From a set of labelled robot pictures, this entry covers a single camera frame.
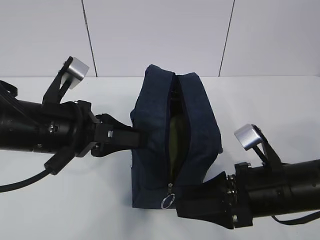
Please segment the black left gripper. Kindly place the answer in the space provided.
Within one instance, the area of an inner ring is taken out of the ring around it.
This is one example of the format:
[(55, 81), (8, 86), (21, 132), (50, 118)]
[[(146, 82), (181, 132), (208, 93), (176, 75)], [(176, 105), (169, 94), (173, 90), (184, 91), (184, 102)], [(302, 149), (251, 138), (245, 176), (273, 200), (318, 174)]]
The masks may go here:
[(102, 158), (147, 145), (144, 131), (125, 125), (107, 113), (95, 116), (91, 107), (90, 102), (83, 100), (49, 104), (50, 123), (55, 127), (49, 134), (50, 154), (72, 147), (78, 158), (89, 151), (93, 157)]

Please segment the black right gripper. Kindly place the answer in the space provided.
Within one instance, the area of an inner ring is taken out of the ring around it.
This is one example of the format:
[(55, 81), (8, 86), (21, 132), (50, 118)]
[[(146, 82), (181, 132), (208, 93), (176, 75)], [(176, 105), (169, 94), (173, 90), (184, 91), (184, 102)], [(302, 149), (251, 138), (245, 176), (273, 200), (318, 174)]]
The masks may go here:
[(176, 201), (177, 216), (214, 223), (229, 230), (251, 227), (253, 214), (246, 190), (246, 174), (251, 164), (241, 162), (234, 168), (235, 174), (222, 171), (202, 184), (185, 188)]

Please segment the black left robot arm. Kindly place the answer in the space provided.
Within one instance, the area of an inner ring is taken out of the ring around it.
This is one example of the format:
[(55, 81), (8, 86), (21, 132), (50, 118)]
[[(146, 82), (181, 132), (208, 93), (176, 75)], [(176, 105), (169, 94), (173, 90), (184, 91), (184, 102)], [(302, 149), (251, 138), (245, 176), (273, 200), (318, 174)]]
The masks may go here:
[(46, 154), (71, 154), (82, 158), (141, 149), (148, 134), (121, 123), (111, 115), (95, 115), (91, 103), (21, 101), (26, 116), (8, 104), (0, 105), (0, 148)]

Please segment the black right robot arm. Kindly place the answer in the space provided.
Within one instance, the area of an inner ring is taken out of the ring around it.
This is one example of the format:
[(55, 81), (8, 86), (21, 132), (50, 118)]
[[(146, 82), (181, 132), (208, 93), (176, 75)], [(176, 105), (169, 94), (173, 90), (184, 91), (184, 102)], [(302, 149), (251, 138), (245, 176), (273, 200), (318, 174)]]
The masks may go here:
[(176, 201), (177, 216), (201, 220), (226, 229), (250, 227), (255, 218), (312, 211), (312, 214), (281, 220), (302, 225), (320, 217), (320, 161), (283, 164), (279, 172), (265, 166), (235, 165), (235, 174), (224, 171), (186, 189)]

